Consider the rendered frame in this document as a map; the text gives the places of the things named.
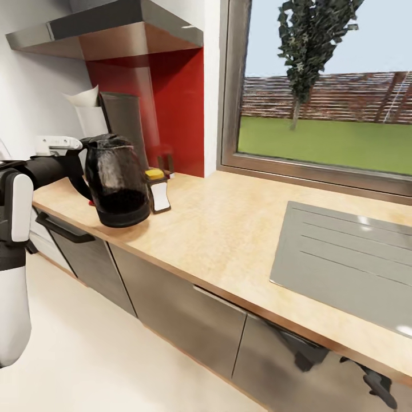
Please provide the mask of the bottle of coffee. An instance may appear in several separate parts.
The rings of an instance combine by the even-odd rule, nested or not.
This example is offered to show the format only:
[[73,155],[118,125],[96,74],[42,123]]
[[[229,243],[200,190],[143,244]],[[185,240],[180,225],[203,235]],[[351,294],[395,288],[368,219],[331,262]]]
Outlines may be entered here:
[[161,169],[151,168],[145,173],[146,185],[148,188],[150,208],[154,214],[171,210],[171,205],[167,197],[168,179]]

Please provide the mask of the electric kettle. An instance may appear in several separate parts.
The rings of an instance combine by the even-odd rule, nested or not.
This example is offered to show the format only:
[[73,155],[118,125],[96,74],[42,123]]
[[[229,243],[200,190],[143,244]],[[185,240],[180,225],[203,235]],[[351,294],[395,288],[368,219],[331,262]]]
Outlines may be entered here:
[[133,150],[136,145],[117,134],[99,134],[80,142],[83,147],[68,149],[66,156],[78,156],[87,148],[85,178],[68,178],[96,207],[100,223],[111,228],[142,223],[152,210],[145,175]]

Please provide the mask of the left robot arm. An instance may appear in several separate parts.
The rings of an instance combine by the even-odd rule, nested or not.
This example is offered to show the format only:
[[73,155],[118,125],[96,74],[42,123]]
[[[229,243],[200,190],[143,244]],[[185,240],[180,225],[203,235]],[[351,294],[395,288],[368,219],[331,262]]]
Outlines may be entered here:
[[35,136],[30,161],[0,161],[0,369],[19,359],[31,335],[25,246],[33,191],[65,177],[84,177],[79,156],[51,151],[82,147],[74,137]]

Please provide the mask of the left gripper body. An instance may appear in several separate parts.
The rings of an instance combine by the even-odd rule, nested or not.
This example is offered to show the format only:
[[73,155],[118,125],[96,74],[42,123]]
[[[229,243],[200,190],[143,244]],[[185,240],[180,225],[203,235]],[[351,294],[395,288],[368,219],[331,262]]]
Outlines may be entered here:
[[65,177],[84,177],[79,156],[46,156],[39,157],[37,154],[30,157],[30,161],[37,161],[44,165],[50,172],[49,184]]

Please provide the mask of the paper coffee filter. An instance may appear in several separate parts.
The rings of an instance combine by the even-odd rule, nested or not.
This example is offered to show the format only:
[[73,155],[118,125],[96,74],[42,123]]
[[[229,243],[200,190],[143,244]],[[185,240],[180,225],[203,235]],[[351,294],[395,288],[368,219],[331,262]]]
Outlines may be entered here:
[[[63,93],[62,93],[63,94]],[[94,89],[82,92],[75,96],[68,96],[63,94],[75,106],[79,107],[100,107],[99,102],[99,85]]]

